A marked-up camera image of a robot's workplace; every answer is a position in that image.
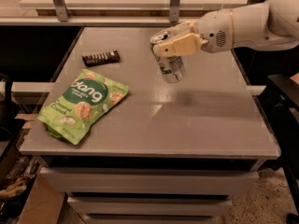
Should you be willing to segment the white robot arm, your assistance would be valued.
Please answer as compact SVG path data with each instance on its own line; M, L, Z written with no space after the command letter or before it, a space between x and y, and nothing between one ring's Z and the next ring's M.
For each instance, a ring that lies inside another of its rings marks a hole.
M266 0L243 7L212 11L196 21L162 30L153 46L159 57L192 55L246 47L291 49L299 42L299 0Z

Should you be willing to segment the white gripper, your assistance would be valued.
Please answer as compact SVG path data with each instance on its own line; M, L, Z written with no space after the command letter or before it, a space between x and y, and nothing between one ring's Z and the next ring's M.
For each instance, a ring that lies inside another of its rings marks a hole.
M198 50L209 53L227 51L233 47L232 11L224 9L209 12L194 21L172 26L152 38L152 51L158 57L192 55Z

